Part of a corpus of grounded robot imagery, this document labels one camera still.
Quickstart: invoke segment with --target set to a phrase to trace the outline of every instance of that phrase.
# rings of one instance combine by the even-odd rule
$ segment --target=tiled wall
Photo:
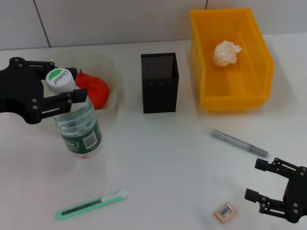
[[[35,0],[51,46],[189,39],[189,9],[206,0]],[[304,0],[208,0],[251,7],[263,34],[307,32]],[[0,50],[48,47],[33,0],[0,1]]]

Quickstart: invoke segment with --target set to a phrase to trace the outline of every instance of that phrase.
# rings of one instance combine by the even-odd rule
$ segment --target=small eraser
[[[228,202],[220,205],[215,211],[214,216],[224,224],[226,221],[231,219],[236,213],[235,208]]]

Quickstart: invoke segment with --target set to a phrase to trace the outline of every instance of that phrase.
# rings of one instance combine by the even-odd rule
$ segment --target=crumpled paper
[[[214,50],[213,62],[216,66],[227,66],[230,63],[236,63],[236,54],[241,50],[242,48],[234,45],[233,42],[223,41]]]

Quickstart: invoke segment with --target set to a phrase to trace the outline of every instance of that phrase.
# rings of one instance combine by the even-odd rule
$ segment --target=bottle cap
[[[48,88],[54,94],[71,92],[76,87],[71,72],[64,68],[58,68],[50,71],[46,76],[46,83]]]

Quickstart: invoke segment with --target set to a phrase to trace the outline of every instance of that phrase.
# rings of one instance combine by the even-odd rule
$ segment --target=white table
[[[117,107],[98,116],[102,152],[90,160],[71,156],[52,119],[28,125],[0,114],[0,228],[2,230],[305,230],[258,212],[244,199],[250,188],[282,199],[287,180],[254,169],[256,155],[204,132],[213,127],[279,157],[307,166],[307,34],[266,35],[275,60],[271,99],[244,114],[199,111],[189,70],[189,41],[88,46],[113,58],[124,76]],[[40,60],[66,48],[0,52]],[[141,54],[176,52],[177,111],[142,113]],[[64,221],[54,214],[125,189],[129,199]],[[238,211],[222,225],[213,210],[224,201]]]

